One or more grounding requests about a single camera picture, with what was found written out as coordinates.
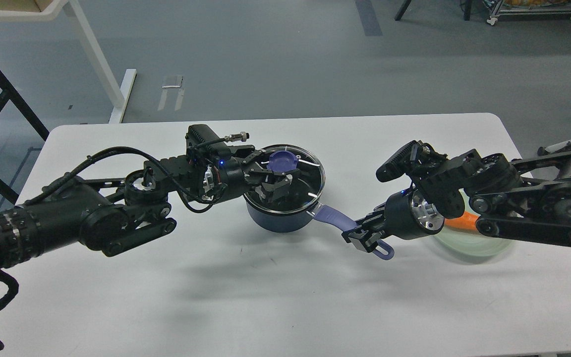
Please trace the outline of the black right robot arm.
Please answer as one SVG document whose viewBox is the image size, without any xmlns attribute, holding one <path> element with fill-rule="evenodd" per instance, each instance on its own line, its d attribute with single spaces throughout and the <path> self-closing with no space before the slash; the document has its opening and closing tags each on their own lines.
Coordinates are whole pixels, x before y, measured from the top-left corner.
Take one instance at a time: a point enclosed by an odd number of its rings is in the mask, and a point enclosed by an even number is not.
<svg viewBox="0 0 571 357">
<path fill-rule="evenodd" d="M 464 201 L 478 213 L 481 235 L 571 247 L 571 140 L 537 158 L 508 160 L 475 150 L 449 158 L 421 141 L 410 141 L 376 171 L 379 181 L 401 176 L 409 188 L 394 193 L 358 219 L 342 237 L 357 249 L 391 258 L 389 236 L 405 240 L 439 233 L 463 216 Z"/>
</svg>

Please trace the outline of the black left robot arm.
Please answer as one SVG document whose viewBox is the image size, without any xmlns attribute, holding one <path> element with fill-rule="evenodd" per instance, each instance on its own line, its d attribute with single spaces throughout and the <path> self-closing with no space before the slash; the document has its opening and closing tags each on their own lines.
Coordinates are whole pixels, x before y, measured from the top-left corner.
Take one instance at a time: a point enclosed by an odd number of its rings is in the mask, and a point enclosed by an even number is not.
<svg viewBox="0 0 571 357">
<path fill-rule="evenodd" d="M 219 137 L 193 124 L 181 156 L 156 160 L 131 147 L 104 149 L 38 196 L 0 212 L 0 311 L 19 290 L 6 268 L 74 242 L 114 257 L 172 233 L 170 192 L 194 213 L 253 191 L 263 203 L 286 197 L 301 175 L 297 156 L 258 150 L 248 138 L 245 132 Z"/>
</svg>

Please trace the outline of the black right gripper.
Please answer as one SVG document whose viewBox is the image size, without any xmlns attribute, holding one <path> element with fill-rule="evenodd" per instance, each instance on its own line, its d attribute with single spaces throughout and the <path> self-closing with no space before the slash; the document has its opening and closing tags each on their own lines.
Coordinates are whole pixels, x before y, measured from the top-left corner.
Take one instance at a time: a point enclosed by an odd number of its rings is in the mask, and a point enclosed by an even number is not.
<svg viewBox="0 0 571 357">
<path fill-rule="evenodd" d="M 367 213 L 356 221 L 356 228 L 342 233 L 344 241 L 356 249 L 373 254 L 394 254 L 384 241 L 389 236 L 412 240 L 436 235 L 445 219 L 435 205 L 428 203 L 417 189 L 406 189 L 388 197 L 384 208 Z"/>
</svg>

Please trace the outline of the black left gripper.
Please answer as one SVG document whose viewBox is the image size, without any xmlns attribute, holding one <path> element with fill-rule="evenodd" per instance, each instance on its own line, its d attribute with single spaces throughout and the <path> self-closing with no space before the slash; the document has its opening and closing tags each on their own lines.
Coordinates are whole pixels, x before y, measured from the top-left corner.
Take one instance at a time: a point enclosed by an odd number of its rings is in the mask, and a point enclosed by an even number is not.
<svg viewBox="0 0 571 357">
<path fill-rule="evenodd" d="M 249 190 L 247 180 L 260 180 L 252 188 L 263 204 L 288 196 L 294 178 L 302 171 L 297 156 L 290 151 L 256 150 L 254 145 L 225 145 L 217 143 L 201 149 L 203 198 L 229 201 L 241 197 Z"/>
</svg>

